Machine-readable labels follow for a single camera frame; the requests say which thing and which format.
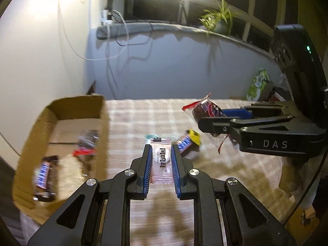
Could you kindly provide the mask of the grey windowsill cushion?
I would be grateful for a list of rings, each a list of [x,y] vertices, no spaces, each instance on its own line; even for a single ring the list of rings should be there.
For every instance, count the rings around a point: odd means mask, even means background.
[[[219,39],[223,39],[226,41],[230,41],[236,45],[240,45],[242,47],[246,47],[255,52],[258,52],[261,55],[267,56],[270,59],[273,59],[273,55],[269,52],[266,52],[259,47],[253,46],[249,43],[246,43],[240,39],[234,38],[232,36],[225,36],[218,33],[208,33],[205,30],[200,28],[183,26],[180,24],[169,24],[169,23],[161,23],[161,22],[128,22],[126,24],[127,31],[130,36],[136,36],[138,34],[149,34],[153,35],[155,32],[164,32],[164,33],[181,33],[181,34],[202,34],[206,38],[210,36],[214,36]],[[114,23],[109,25],[109,39],[116,39],[120,37],[126,36],[126,29],[123,23]],[[98,26],[96,28],[96,38],[101,41],[105,41],[108,39],[107,37],[107,26]]]

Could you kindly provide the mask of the potted spider plant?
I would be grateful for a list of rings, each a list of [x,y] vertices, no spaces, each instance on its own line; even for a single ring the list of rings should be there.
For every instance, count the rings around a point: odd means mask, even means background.
[[[234,19],[240,14],[233,12],[225,0],[214,0],[216,8],[204,9],[204,14],[200,16],[199,28],[208,33],[218,33],[229,36],[232,32]]]

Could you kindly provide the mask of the dark red candy wrapper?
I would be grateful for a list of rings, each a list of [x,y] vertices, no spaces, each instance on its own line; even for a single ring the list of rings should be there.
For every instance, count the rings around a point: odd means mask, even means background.
[[[84,174],[91,171],[91,161],[96,156],[98,139],[98,131],[95,129],[87,130],[78,137],[77,149],[73,151],[72,155],[82,163]]]

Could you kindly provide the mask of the pale cracker packet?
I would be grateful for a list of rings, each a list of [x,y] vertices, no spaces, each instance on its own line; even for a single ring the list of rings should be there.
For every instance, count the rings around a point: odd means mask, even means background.
[[[59,200],[67,199],[83,183],[82,163],[71,154],[61,157],[57,170],[57,197]]]

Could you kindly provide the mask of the small Snickers bar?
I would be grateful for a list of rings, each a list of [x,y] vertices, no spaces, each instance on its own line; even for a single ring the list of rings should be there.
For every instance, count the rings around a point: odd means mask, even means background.
[[[175,141],[181,157],[187,156],[190,152],[198,152],[201,146],[200,134],[193,129],[187,129],[185,133]]]

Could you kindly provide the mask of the pink striped candy packet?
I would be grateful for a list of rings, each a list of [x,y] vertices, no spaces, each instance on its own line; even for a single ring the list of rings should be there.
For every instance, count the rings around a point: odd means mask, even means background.
[[[171,139],[160,137],[151,138],[152,147],[152,184],[172,184],[172,164],[171,164]]]

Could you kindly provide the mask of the pink plaid tablecloth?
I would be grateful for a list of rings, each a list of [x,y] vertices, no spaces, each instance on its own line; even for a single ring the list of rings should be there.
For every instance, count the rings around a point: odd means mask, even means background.
[[[127,185],[134,170],[84,182],[43,223],[29,245],[129,245]],[[283,225],[235,178],[218,180],[193,168],[195,245],[295,245]]]

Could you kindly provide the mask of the cardboard box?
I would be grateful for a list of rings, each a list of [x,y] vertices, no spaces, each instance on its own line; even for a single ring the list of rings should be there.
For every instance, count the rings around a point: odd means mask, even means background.
[[[24,144],[14,177],[12,197],[16,207],[43,224],[65,201],[56,196],[52,202],[33,199],[34,171],[43,157],[58,159],[73,154],[78,137],[87,130],[98,131],[96,156],[91,161],[90,178],[107,178],[109,117],[104,96],[76,96],[54,100],[36,119]]]

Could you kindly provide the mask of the clear bag of red snacks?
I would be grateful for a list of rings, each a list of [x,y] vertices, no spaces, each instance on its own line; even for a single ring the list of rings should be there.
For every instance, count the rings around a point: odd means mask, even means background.
[[[222,109],[212,100],[210,100],[210,95],[206,95],[203,99],[197,100],[196,102],[192,102],[182,107],[182,110],[192,118],[197,124],[201,120],[201,118],[214,118],[214,117],[227,117]],[[229,134],[216,134],[213,132],[206,133],[202,131],[211,143],[217,148],[218,154],[221,154],[221,148],[226,138],[228,138]]]

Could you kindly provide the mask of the white power adapter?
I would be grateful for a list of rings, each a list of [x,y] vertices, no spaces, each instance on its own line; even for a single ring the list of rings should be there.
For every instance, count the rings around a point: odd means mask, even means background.
[[[101,24],[103,26],[111,25],[113,23],[111,11],[104,9],[101,14]]]

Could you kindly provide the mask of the large Snickers bar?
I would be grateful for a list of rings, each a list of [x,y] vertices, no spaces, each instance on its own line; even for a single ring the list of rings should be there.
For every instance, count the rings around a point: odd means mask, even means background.
[[[58,156],[43,157],[40,166],[34,171],[33,199],[52,202],[57,196]]]

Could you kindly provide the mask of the green white snack bag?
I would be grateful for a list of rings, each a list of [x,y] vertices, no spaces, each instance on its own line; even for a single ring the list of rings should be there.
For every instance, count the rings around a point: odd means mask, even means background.
[[[267,84],[271,82],[271,78],[266,69],[260,69],[252,79],[250,87],[246,93],[248,101],[258,101],[260,95]]]

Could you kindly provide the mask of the teal round candy packet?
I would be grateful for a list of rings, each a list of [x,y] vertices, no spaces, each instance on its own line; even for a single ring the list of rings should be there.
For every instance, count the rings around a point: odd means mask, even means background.
[[[146,134],[145,135],[145,144],[151,144],[151,141],[154,138],[159,138],[159,135],[156,135],[156,134]]]

